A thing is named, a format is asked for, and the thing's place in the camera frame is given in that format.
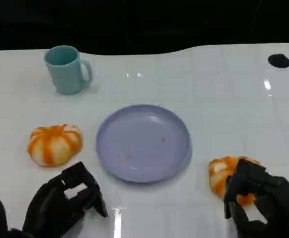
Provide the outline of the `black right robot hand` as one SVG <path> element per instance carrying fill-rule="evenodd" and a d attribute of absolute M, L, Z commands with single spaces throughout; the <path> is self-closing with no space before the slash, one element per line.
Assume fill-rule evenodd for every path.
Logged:
<path fill-rule="evenodd" d="M 252 193 L 254 205 L 267 220 L 250 221 L 237 202 L 238 195 Z M 232 219 L 239 238 L 289 238 L 289 181 L 272 176 L 265 167 L 240 159 L 228 177 L 224 216 Z"/>

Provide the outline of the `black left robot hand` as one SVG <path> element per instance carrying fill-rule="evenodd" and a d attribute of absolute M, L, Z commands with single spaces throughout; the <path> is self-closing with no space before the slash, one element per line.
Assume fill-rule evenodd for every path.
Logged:
<path fill-rule="evenodd" d="M 27 209 L 22 230 L 35 238 L 61 238 L 91 208 L 108 217 L 97 181 L 78 162 L 39 188 Z"/>

